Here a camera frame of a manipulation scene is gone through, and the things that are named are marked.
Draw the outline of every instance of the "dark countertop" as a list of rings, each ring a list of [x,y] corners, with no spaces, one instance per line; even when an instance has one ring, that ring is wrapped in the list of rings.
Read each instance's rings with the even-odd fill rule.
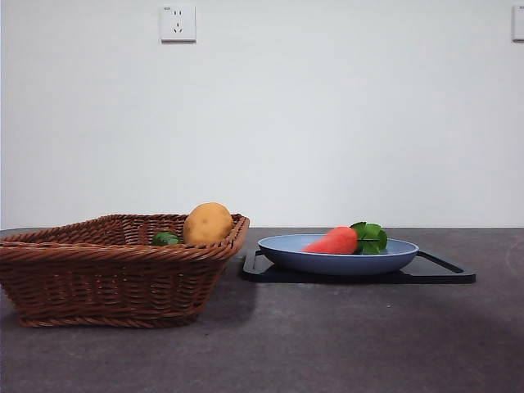
[[[473,284],[238,277],[262,237],[318,232],[250,229],[186,327],[21,327],[2,294],[2,392],[524,391],[524,228],[387,230],[476,271]]]

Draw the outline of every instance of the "outlet faceplate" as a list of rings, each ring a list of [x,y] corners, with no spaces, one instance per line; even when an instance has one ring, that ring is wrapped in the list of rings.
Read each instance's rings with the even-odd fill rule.
[[[191,4],[164,6],[160,9],[162,42],[196,41],[196,9]]]

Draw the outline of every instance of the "plate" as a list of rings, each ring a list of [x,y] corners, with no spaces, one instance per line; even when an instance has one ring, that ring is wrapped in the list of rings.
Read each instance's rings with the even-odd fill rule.
[[[319,254],[302,252],[323,234],[299,234],[266,237],[258,241],[262,253],[278,267],[308,273],[365,275],[394,272],[413,260],[418,246],[387,239],[386,249],[378,255]]]

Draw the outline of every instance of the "black tray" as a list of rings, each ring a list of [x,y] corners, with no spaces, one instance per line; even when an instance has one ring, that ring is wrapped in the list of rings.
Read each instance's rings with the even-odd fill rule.
[[[469,284],[477,280],[474,272],[424,251],[419,251],[413,261],[396,272],[368,276],[333,276],[279,268],[262,251],[257,250],[248,252],[242,277],[255,282],[368,284]]]

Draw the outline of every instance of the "wicker basket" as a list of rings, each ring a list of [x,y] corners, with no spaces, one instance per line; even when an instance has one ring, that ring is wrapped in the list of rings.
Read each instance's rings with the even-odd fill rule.
[[[189,324],[205,307],[249,219],[232,215],[221,243],[149,246],[182,236],[187,215],[108,215],[0,239],[0,283],[23,326]]]

